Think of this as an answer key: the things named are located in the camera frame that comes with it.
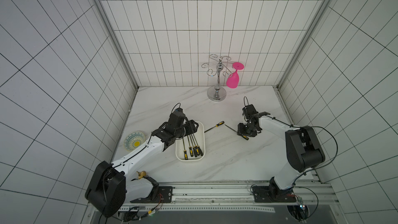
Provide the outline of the file tool yellow black handle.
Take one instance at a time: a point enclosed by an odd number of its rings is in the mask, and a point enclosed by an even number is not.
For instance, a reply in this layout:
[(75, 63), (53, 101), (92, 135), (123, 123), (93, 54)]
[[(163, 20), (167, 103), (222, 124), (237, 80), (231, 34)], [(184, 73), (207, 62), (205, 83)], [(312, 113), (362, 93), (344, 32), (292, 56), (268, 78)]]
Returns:
[(188, 135), (186, 138), (187, 138), (188, 144), (189, 144), (190, 156), (191, 156), (191, 157), (194, 157), (194, 153), (193, 153), (193, 149), (192, 149), (192, 145), (191, 145), (191, 142), (190, 142), (190, 137), (189, 137), (189, 135)]

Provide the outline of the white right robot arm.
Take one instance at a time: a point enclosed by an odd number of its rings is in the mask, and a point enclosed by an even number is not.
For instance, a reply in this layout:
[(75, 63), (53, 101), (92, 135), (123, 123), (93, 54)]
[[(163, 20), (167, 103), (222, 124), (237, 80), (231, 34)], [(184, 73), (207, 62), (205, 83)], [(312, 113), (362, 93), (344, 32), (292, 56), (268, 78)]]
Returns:
[(252, 104), (243, 108), (243, 117), (245, 122), (238, 124), (238, 135), (254, 138), (262, 130), (266, 130), (286, 144), (287, 163), (270, 179), (267, 187), (255, 186), (254, 195), (261, 202), (294, 202), (291, 194), (295, 182), (306, 172), (325, 162), (325, 154), (314, 128), (284, 123), (268, 112), (259, 113)]

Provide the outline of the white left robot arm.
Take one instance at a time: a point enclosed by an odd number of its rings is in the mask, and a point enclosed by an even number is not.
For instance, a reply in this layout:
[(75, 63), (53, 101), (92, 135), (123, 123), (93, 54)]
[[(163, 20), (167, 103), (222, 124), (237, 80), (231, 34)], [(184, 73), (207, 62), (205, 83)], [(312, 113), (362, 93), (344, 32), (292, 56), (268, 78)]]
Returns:
[(149, 176), (139, 178), (138, 170), (176, 140), (195, 134), (199, 126), (185, 116), (182, 108), (174, 110), (169, 120), (154, 130), (142, 146), (111, 163), (101, 162), (95, 168), (85, 198), (105, 218), (116, 214), (126, 202), (154, 201), (159, 195), (159, 184)]

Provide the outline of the white plastic storage box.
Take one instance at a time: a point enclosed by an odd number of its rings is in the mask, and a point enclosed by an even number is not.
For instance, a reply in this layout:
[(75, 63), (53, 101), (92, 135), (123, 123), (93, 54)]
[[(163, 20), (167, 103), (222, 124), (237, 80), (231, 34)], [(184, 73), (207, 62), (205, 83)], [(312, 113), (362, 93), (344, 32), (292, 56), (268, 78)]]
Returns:
[(176, 141), (175, 155), (179, 161), (194, 162), (204, 159), (206, 154), (204, 126), (197, 120), (195, 122), (197, 131)]

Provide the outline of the patterned round plate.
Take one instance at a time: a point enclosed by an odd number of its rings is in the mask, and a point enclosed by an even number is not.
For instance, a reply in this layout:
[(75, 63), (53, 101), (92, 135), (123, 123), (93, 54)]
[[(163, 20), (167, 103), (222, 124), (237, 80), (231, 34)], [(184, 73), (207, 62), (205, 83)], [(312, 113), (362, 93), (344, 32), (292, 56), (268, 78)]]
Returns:
[(123, 141), (123, 147), (127, 151), (133, 151), (146, 141), (145, 135), (141, 131), (135, 131), (127, 135)]

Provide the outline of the pink plastic wine glass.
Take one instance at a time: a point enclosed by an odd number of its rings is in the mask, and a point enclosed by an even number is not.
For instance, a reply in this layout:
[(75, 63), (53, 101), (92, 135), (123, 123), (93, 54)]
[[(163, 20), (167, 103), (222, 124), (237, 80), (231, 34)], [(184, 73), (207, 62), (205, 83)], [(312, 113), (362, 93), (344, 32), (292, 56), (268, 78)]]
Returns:
[(239, 74), (238, 71), (244, 69), (244, 65), (240, 62), (234, 62), (232, 68), (235, 70), (231, 75), (228, 76), (226, 85), (231, 89), (237, 88), (239, 84)]

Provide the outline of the chrome glass hanger stand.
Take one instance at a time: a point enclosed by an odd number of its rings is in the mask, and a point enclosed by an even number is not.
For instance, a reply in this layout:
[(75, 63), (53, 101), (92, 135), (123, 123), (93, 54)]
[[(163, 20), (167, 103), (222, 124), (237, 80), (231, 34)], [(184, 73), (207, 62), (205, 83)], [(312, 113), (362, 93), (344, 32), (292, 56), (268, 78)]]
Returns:
[(226, 98), (227, 91), (221, 84), (220, 76), (223, 73), (224, 77), (227, 77), (232, 73), (227, 65), (232, 59), (228, 56), (218, 56), (216, 54), (209, 55), (209, 59), (214, 62), (203, 63), (201, 67), (207, 69), (207, 76), (216, 77), (217, 80), (216, 84), (208, 89), (207, 96), (214, 102), (221, 102)]

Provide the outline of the aluminium mounting rail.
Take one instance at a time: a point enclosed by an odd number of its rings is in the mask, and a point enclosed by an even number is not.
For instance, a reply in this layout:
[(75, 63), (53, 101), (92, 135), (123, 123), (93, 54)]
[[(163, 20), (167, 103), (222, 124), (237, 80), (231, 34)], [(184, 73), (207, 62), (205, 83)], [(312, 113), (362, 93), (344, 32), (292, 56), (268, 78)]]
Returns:
[(275, 213), (277, 207), (303, 205), (311, 214), (323, 206), (339, 204), (331, 186), (309, 183), (294, 187), (290, 194), (272, 200), (268, 183), (174, 183), (154, 187), (147, 197), (133, 197), (123, 190), (116, 202), (99, 211), (110, 217), (118, 212), (138, 211), (256, 211)]

